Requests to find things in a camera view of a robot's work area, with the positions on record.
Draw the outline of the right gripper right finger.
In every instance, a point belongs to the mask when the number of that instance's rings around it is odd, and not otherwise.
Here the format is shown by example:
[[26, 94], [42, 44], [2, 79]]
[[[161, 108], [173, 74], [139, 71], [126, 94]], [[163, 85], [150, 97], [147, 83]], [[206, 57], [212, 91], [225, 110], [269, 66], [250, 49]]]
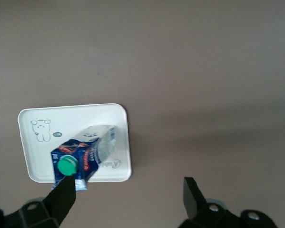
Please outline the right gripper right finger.
[[192, 177], [184, 178], [183, 203], [189, 218], [194, 218], [198, 211], [207, 204], [204, 195]]

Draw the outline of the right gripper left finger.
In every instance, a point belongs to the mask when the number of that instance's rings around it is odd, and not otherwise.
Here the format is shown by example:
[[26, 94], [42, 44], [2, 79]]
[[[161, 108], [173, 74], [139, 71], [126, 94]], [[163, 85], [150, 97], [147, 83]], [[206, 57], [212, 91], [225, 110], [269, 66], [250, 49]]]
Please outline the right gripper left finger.
[[75, 200], [75, 178], [74, 176], [66, 176], [47, 195], [43, 203], [50, 217], [54, 218], [58, 226], [60, 226], [72, 208]]

